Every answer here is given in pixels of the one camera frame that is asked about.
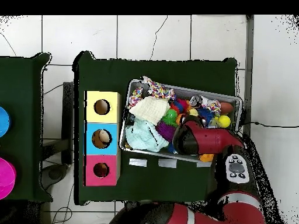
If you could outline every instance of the blue bowl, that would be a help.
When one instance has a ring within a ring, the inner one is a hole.
[[[7,133],[11,120],[8,113],[0,107],[0,137],[3,137]]]

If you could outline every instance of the light blue cloth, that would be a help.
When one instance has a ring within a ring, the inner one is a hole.
[[[157,133],[152,123],[137,118],[133,126],[126,128],[126,138],[133,149],[147,149],[153,152],[159,152],[169,143]]]

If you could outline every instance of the white cloth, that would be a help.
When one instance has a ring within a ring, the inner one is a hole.
[[[170,105],[167,100],[148,96],[139,101],[129,112],[140,120],[147,120],[157,125],[168,109],[170,109]]]

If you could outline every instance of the green tabletop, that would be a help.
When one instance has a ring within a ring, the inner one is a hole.
[[[128,61],[94,59],[90,52],[80,53],[75,71],[75,194],[79,202],[112,200],[199,201],[204,200],[210,175],[209,167],[178,160],[177,168],[158,166],[157,156],[121,152],[121,175],[116,186],[83,186],[84,91],[118,92],[124,107],[128,83],[145,75],[153,81],[189,89],[235,96],[234,58],[224,61]],[[147,167],[129,165],[129,158],[147,159]]]
[[[0,138],[0,157],[16,168],[8,200],[51,201],[40,187],[41,76],[49,54],[33,58],[0,57],[0,106],[11,117],[10,130]]]

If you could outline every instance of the circular hole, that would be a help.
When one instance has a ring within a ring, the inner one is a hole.
[[[107,100],[97,100],[93,108],[98,115],[106,115],[110,111],[110,104]]]
[[[97,163],[93,167],[93,172],[95,176],[98,176],[99,178],[104,178],[109,174],[109,167],[105,163]]]
[[[109,131],[99,129],[92,134],[92,143],[99,149],[107,148],[112,141],[112,136]]]

